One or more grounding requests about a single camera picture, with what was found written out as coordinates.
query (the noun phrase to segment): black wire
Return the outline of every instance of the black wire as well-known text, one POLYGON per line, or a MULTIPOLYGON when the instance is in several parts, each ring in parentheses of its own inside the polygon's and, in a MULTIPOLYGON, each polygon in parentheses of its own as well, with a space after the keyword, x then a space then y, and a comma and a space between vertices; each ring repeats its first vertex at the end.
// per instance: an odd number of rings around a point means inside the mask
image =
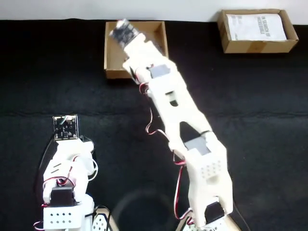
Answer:
POLYGON ((246 222, 246 220, 244 219, 244 217, 242 216, 242 214, 240 213, 239 209, 237 208, 236 206, 236 203, 235 203, 235 200, 233 200, 233 206, 235 208, 235 211, 238 213, 238 215, 240 216, 240 218, 242 219, 242 221, 244 222, 246 228, 247 228, 247 231, 251 231, 248 223, 246 222))
POLYGON ((43 153, 42 153, 42 155, 40 157, 40 161, 38 163, 37 172, 36 172, 36 176, 35 176, 35 181, 34 181, 34 185, 33 185, 33 191, 34 191, 34 193, 36 195, 38 204, 41 203, 40 196, 38 195, 38 192, 37 192, 39 179, 41 177, 41 168, 42 168, 42 165, 44 163, 44 159, 45 159, 46 153, 47 153, 47 151, 48 151, 48 149, 49 149, 49 147, 50 147, 50 145, 51 145, 51 143, 53 141, 53 138, 54 138, 54 135, 55 135, 56 132, 57 132, 57 130, 55 130, 52 133, 51 137, 49 138, 49 141, 48 141, 47 145, 45 146, 44 151, 43 151, 43 153))
POLYGON ((111 217, 111 211, 109 211, 109 214, 108 214, 108 218, 107 218, 107 229, 106 229, 106 231, 108 231, 109 226, 110 226, 110 217, 111 217))
POLYGON ((96 215, 96 211, 97 211, 97 209, 99 209, 99 208, 106 208, 106 209, 109 211, 109 214, 108 214, 108 217, 107 217, 107 229, 106 229, 106 231, 108 231, 108 229, 109 229, 109 227, 110 227, 110 217, 111 217, 111 211, 109 210, 108 207, 106 207, 106 206, 104 206, 104 205, 98 205, 98 206, 96 206, 96 207, 94 208, 93 213, 86 214, 86 215, 85 215, 85 218, 87 218, 87 217, 89 217, 89 216, 94 216, 94 215, 96 215))

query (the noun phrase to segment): black circuit board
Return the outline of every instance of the black circuit board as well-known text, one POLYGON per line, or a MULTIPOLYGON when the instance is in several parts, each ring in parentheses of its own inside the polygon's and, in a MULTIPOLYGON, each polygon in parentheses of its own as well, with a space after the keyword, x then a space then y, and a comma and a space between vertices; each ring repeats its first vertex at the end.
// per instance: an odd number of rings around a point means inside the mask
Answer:
POLYGON ((54 116, 53 131, 55 141, 78 139, 77 115, 54 116))
POLYGON ((129 23, 128 20, 122 20, 122 25, 117 26, 110 33, 110 36, 113 37, 118 44, 125 48, 137 35, 139 31, 129 23))

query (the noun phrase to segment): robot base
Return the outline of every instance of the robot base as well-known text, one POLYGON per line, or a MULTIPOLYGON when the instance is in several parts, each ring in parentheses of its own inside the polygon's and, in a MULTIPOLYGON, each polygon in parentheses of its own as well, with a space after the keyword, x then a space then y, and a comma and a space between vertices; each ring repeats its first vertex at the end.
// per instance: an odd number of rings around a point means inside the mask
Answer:
MULTIPOLYGON (((187 225, 187 219, 180 221, 176 231, 199 231, 195 225, 187 225)), ((212 222, 205 231, 241 231, 234 221, 226 216, 217 221, 212 222)))

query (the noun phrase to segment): white wire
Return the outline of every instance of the white wire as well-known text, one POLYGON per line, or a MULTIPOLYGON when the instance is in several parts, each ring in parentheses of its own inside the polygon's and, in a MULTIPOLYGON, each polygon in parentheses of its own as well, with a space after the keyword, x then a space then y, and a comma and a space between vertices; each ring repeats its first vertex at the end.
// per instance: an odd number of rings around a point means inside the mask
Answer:
POLYGON ((41 230, 41 231, 43 231, 44 229, 41 229, 41 228, 36 227, 36 226, 37 226, 38 224, 40 224, 40 223, 43 223, 43 221, 35 222, 35 223, 33 224, 33 228, 35 228, 36 230, 41 230))
POLYGON ((94 180, 94 179, 96 178, 96 176, 97 176, 97 173, 98 173, 98 165, 97 165, 96 161, 95 161, 93 158, 91 158, 91 159, 92 159, 92 161, 93 161, 93 163, 94 163, 94 165, 95 165, 95 167, 94 167, 95 174, 94 174, 94 176, 93 176, 92 178, 90 178, 88 181, 94 180))
POLYGON ((61 121, 60 125, 62 125, 66 121, 67 118, 68 116, 64 116, 64 119, 61 121))
MULTIPOLYGON (((80 157, 80 156, 81 155, 75 155, 72 160, 74 160, 76 157, 80 157)), ((81 156, 81 157, 85 157, 87 159, 90 159, 93 162, 95 174, 92 178, 88 179, 88 181, 94 180, 97 176, 97 173, 98 173, 98 165, 97 165, 96 161, 92 157, 87 157, 87 156, 81 156)))

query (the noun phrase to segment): table surface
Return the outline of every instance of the table surface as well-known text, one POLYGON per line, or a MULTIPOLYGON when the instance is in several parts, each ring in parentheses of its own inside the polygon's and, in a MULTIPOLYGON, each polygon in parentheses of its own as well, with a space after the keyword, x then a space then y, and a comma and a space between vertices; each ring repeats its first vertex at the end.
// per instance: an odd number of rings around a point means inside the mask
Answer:
MULTIPOLYGON (((164 138, 146 136, 148 104, 137 86, 106 81, 104 24, 0 21, 3 230, 32 230, 32 184, 51 117, 70 113, 95 143, 100 169, 88 192, 96 204, 121 211, 119 229, 177 227, 179 169, 164 138), (18 222, 16 211, 24 212, 18 222)), ((295 29, 300 42, 289 54, 227 55, 215 23, 166 22, 169 56, 227 147, 234 198, 252 230, 308 229, 308 27, 295 29)), ((187 209, 188 186, 184 172, 179 213, 187 209)))

